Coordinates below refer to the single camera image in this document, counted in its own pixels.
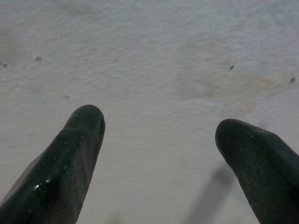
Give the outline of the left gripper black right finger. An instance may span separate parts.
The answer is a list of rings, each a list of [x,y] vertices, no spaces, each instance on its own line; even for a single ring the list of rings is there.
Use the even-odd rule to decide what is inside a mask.
[[[299,222],[299,156],[279,136],[225,119],[216,128],[215,142],[259,223]]]

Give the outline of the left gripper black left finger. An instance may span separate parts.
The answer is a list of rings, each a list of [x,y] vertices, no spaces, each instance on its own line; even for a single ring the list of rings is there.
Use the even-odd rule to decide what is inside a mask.
[[[94,105],[75,110],[50,145],[0,202],[3,224],[74,224],[81,213],[105,133]]]

